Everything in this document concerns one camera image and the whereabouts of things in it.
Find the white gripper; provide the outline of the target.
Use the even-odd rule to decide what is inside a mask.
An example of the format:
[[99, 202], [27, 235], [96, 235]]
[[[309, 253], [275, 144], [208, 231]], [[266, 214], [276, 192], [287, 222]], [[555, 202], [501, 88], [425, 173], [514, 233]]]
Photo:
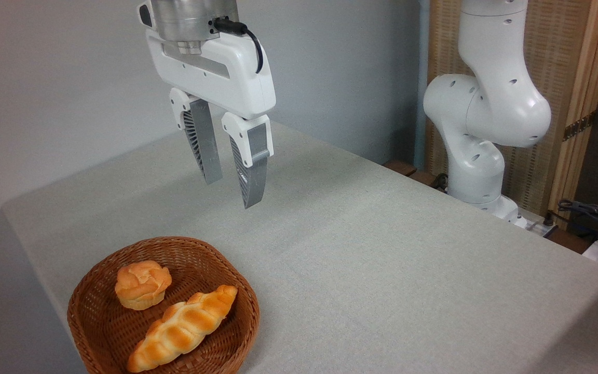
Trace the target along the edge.
[[206, 41], [199, 55], [180, 53], [175, 43], [151, 29], [146, 30], [146, 40], [161, 80], [173, 86], [169, 99], [175, 123], [185, 132], [206, 183], [222, 178], [212, 103], [230, 112], [222, 125], [229, 135], [243, 205], [248, 209], [258, 204], [266, 187], [268, 159], [275, 153], [270, 119], [263, 115], [276, 105], [266, 52], [259, 71], [257, 49], [248, 36], [221, 33]]

